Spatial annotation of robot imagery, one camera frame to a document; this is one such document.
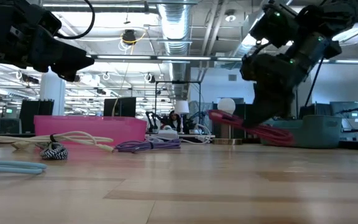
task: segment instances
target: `light blue rope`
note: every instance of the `light blue rope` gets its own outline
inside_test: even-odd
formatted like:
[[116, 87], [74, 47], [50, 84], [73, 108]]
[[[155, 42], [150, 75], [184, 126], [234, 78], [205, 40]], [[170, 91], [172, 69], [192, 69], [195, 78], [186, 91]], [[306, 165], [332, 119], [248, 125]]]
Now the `light blue rope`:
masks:
[[41, 174], [47, 165], [34, 162], [0, 161], [0, 172]]

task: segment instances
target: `table lamp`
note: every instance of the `table lamp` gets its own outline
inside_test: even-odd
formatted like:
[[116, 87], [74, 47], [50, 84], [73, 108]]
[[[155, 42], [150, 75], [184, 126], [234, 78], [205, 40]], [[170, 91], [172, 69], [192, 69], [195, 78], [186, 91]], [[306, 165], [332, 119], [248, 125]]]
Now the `table lamp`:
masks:
[[182, 124], [180, 125], [181, 127], [183, 127], [183, 119], [181, 115], [190, 113], [189, 102], [187, 102], [186, 100], [178, 100], [175, 104], [175, 113], [180, 116], [180, 120], [182, 121]]
[[[236, 110], [236, 103], [232, 98], [223, 98], [218, 103], [218, 110], [222, 110], [226, 113], [233, 114]], [[225, 144], [225, 145], [240, 145], [242, 139], [234, 139], [232, 136], [233, 130], [230, 125], [221, 125], [221, 138], [213, 139], [214, 144]]]

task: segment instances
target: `white lamp shade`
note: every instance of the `white lamp shade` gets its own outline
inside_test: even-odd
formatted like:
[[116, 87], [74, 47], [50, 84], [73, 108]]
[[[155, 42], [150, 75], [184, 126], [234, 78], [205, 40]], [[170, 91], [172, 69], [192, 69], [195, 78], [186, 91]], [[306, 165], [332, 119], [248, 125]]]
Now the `white lamp shade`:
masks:
[[189, 103], [186, 100], [178, 100], [175, 104], [175, 113], [176, 114], [188, 114], [189, 111]]
[[233, 114], [234, 110], [236, 110], [236, 103], [232, 98], [223, 98], [218, 103], [218, 110]]

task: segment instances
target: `lamp base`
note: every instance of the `lamp base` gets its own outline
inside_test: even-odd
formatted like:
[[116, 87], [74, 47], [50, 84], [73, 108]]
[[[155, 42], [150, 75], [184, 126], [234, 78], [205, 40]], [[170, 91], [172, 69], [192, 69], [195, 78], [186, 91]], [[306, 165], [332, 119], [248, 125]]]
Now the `lamp base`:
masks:
[[242, 139], [213, 139], [213, 144], [238, 146], [242, 144]]

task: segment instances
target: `purple rope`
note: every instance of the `purple rope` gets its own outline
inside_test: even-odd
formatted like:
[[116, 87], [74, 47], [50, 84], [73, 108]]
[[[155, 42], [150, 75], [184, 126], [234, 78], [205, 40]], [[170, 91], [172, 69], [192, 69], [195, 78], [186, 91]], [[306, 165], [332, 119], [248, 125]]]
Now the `purple rope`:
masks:
[[180, 140], [174, 139], [167, 142], [128, 141], [118, 144], [116, 149], [119, 152], [131, 153], [152, 149], [180, 149]]

